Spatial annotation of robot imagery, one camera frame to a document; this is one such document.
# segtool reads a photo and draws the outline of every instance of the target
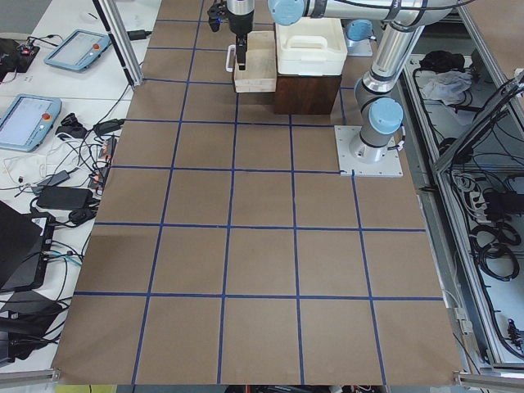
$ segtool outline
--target white container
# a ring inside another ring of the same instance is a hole
[[[278,73],[340,75],[347,46],[340,20],[301,18],[291,26],[276,25]]]

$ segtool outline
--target tablet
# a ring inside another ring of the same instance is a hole
[[[107,35],[77,29],[43,62],[66,70],[81,71],[100,57],[110,44]]]
[[[52,128],[61,108],[58,98],[19,94],[0,120],[0,147],[34,150]]]

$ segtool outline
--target tiled table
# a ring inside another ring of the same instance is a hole
[[[257,29],[272,28],[257,0]],[[67,383],[443,385],[460,362],[418,200],[338,174],[359,124],[274,115],[210,1],[164,0],[54,365]]]

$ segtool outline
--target blue cap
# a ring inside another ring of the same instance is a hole
[[[373,25],[370,20],[353,20],[346,26],[346,37],[351,41],[362,41],[373,35]]]
[[[402,106],[392,98],[379,98],[369,108],[369,123],[383,135],[392,134],[399,129],[403,117]]]
[[[304,16],[304,0],[269,0],[269,12],[279,25],[289,26]]]

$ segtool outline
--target cloth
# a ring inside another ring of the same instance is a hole
[[[428,100],[444,102],[445,105],[464,101],[464,93],[472,85],[472,76],[464,72],[449,71],[437,74],[422,88],[422,96]]]

